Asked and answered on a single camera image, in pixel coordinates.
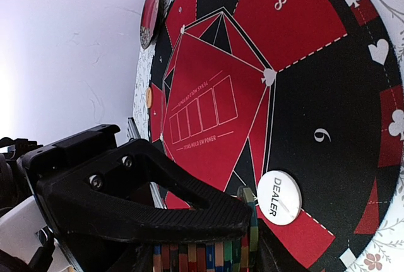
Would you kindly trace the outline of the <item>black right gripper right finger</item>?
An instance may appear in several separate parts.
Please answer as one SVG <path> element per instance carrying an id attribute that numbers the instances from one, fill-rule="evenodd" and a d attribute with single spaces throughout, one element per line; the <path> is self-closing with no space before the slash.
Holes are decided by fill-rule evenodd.
<path id="1" fill-rule="evenodd" d="M 306 272 L 261 218 L 258 219 L 258 229 L 257 271 Z"/>

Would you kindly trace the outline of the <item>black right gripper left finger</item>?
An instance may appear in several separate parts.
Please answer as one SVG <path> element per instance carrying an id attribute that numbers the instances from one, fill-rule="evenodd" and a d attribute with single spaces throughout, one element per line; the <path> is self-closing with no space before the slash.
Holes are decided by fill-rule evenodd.
<path id="1" fill-rule="evenodd" d="M 124 243 L 215 242 L 247 232 L 248 205 L 152 145 L 153 177 L 167 209 L 154 207 L 135 142 L 63 142 L 35 152 L 35 193 L 58 232 Z"/>

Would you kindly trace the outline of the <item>chip row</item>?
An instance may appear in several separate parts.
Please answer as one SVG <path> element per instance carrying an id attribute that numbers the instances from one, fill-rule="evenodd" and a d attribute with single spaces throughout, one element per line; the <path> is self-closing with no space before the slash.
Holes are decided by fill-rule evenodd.
<path id="1" fill-rule="evenodd" d="M 240 239 L 205 244 L 160 244 L 153 250 L 153 271 L 253 271 L 258 252 L 258 214 L 250 187 L 240 186 L 237 199 L 252 208 L 247 233 Z"/>

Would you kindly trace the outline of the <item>white dealer button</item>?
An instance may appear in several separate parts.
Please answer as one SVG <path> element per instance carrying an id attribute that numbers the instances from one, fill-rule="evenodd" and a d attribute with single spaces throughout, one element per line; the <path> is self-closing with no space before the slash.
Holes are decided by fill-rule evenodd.
<path id="1" fill-rule="evenodd" d="M 270 170 L 258 183 L 258 206 L 271 223 L 286 226 L 295 221 L 302 208 L 302 195 L 294 178 L 282 170 Z"/>

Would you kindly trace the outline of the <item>orange big blind button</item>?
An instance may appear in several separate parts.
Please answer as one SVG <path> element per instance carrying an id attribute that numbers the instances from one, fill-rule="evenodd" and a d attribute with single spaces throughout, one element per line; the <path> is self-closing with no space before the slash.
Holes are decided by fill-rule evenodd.
<path id="1" fill-rule="evenodd" d="M 150 109 L 153 105 L 153 88 L 148 87 L 146 89 L 146 107 Z"/>

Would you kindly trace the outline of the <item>round red black poker mat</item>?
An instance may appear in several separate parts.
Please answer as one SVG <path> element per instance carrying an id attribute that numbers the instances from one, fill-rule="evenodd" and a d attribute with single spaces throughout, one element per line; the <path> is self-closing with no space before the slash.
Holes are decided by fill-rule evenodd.
<path id="1" fill-rule="evenodd" d="M 291 175 L 302 209 L 266 224 L 309 271 L 389 271 L 403 245 L 403 90 L 371 0 L 169 0 L 148 134 L 217 189 Z"/>

